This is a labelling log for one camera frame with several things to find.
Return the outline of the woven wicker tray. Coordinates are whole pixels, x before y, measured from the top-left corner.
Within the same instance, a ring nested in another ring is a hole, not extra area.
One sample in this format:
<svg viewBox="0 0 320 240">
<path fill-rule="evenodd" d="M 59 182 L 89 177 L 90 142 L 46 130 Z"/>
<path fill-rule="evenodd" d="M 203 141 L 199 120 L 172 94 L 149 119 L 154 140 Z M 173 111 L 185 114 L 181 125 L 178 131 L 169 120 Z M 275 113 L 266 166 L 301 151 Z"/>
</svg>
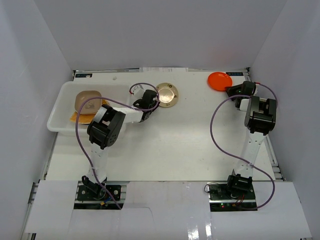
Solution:
<svg viewBox="0 0 320 240">
<path fill-rule="evenodd" d="M 104 104 L 109 105 L 110 103 L 107 100 L 102 99 L 101 106 L 104 105 Z M 75 123 L 77 115 L 78 115 L 78 112 L 76 112 L 76 110 L 75 110 L 75 112 L 73 113 L 73 115 L 70 117 L 69 120 L 71 122 Z M 95 115 L 96 115 L 96 113 L 95 114 L 89 114 L 89 115 L 80 114 L 79 119 L 78 119 L 78 123 L 79 124 L 83 124 L 83 125 L 88 125 L 88 124 L 91 123 L 91 121 L 93 120 Z"/>
</svg>

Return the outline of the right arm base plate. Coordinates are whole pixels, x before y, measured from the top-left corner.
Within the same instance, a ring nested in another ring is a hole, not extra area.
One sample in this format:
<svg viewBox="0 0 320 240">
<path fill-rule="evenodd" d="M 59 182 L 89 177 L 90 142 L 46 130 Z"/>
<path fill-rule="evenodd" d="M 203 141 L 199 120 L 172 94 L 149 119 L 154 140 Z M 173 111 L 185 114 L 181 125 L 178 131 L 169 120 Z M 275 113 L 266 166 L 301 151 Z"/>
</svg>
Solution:
<svg viewBox="0 0 320 240">
<path fill-rule="evenodd" d="M 227 192 L 226 183 L 209 182 L 204 188 L 208 194 L 211 212 L 256 211 L 257 201 L 253 186 L 247 193 L 231 194 Z"/>
</svg>

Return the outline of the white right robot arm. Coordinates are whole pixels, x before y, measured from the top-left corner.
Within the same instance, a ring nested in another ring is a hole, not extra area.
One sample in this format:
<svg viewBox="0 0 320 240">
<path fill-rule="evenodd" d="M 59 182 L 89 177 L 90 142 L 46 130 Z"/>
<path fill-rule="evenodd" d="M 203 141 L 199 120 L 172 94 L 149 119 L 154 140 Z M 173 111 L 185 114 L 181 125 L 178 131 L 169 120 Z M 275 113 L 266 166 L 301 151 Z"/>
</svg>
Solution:
<svg viewBox="0 0 320 240">
<path fill-rule="evenodd" d="M 276 125 L 278 102 L 276 99 L 257 96 L 259 85 L 257 82 L 244 81 L 242 84 L 225 88 L 235 107 L 245 112 L 246 135 L 241 159 L 232 170 L 225 187 L 226 195 L 233 200 L 243 198 L 250 191 L 260 147 Z"/>
</svg>

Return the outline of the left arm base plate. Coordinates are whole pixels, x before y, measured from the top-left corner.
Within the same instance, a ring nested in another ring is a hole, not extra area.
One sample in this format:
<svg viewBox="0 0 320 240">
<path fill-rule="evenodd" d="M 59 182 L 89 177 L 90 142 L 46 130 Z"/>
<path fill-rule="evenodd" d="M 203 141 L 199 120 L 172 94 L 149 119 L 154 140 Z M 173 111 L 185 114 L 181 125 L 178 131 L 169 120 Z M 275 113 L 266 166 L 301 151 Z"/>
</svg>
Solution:
<svg viewBox="0 0 320 240">
<path fill-rule="evenodd" d="M 89 190 L 82 183 L 78 185 L 74 201 L 74 210 L 121 210 L 125 201 L 125 192 L 123 187 L 118 184 L 105 185 L 111 193 L 117 204 L 104 189 L 101 189 L 98 195 Z"/>
</svg>

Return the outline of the brown square dish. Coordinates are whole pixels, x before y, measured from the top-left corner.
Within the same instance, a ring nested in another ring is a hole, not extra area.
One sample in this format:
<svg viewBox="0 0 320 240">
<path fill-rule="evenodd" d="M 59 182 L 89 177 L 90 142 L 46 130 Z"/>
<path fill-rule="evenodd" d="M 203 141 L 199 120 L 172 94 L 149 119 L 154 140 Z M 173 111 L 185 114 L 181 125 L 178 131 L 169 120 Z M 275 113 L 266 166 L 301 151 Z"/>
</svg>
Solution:
<svg viewBox="0 0 320 240">
<path fill-rule="evenodd" d="M 94 98 L 94 97 L 101 97 L 101 93 L 96 90 L 85 90 L 81 91 L 77 94 L 75 98 L 74 108 L 75 111 L 78 112 L 80 110 L 81 105 L 87 101 L 88 99 Z M 82 107 L 80 114 L 81 115 L 93 115 L 96 114 L 99 108 L 102 105 L 102 99 L 95 98 L 88 100 L 85 105 Z"/>
</svg>

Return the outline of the orange round plate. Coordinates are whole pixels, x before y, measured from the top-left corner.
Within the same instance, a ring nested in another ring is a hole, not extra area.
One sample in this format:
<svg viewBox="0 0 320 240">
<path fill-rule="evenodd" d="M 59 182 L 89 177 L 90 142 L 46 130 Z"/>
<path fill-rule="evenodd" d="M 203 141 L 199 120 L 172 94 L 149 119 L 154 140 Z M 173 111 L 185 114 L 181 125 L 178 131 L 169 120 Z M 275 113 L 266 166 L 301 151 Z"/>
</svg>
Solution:
<svg viewBox="0 0 320 240">
<path fill-rule="evenodd" d="M 224 92 L 233 86 L 232 78 L 224 72 L 213 72 L 207 78 L 208 85 L 215 91 Z"/>
</svg>

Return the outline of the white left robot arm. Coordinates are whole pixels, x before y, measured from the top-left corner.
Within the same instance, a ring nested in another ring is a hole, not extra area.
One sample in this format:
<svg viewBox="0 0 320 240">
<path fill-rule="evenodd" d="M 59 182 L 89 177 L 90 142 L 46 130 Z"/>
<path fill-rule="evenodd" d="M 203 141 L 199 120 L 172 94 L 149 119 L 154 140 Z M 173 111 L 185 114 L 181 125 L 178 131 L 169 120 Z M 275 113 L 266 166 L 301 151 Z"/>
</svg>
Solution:
<svg viewBox="0 0 320 240">
<path fill-rule="evenodd" d="M 91 145 L 91 153 L 85 153 L 89 161 L 89 172 L 81 177 L 82 184 L 95 200 L 105 200 L 115 197 L 107 192 L 103 182 L 107 180 L 106 165 L 108 149 L 115 144 L 123 125 L 127 123 L 142 123 L 147 120 L 158 107 L 158 93 L 147 89 L 142 96 L 129 107 L 112 107 L 103 104 L 87 127 Z"/>
</svg>

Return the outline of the small beige floral plate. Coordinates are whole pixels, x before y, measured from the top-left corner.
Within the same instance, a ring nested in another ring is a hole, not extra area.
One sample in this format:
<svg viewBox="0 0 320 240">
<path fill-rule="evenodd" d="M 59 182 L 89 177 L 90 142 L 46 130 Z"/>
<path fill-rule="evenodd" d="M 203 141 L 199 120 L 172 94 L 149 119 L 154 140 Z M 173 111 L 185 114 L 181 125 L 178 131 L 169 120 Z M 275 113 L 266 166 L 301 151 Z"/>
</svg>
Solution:
<svg viewBox="0 0 320 240">
<path fill-rule="evenodd" d="M 159 93 L 159 106 L 162 108 L 170 108 L 177 104 L 179 100 L 178 89 L 168 82 L 160 83 L 156 86 Z"/>
</svg>

